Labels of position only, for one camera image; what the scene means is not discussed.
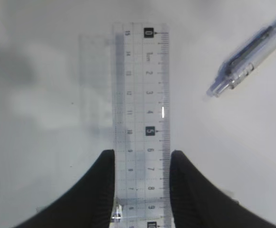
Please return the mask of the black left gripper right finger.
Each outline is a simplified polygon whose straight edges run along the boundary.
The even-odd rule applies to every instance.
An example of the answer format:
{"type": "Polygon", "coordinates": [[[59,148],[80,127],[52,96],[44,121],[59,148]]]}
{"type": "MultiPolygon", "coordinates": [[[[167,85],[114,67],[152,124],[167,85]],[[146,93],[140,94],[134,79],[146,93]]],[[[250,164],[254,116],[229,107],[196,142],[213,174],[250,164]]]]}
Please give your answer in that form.
{"type": "Polygon", "coordinates": [[[213,185],[182,151],[170,161],[170,203],[177,228],[275,228],[213,185]]]}

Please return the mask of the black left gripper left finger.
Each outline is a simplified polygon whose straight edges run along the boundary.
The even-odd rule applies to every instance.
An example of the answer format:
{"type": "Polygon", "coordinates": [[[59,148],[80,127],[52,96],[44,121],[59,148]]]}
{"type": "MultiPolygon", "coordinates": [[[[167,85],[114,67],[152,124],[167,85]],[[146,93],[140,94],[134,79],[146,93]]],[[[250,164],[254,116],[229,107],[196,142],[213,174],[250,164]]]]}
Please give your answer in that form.
{"type": "Polygon", "coordinates": [[[91,168],[59,199],[19,228],[107,228],[115,190],[115,153],[104,150],[91,168]]]}

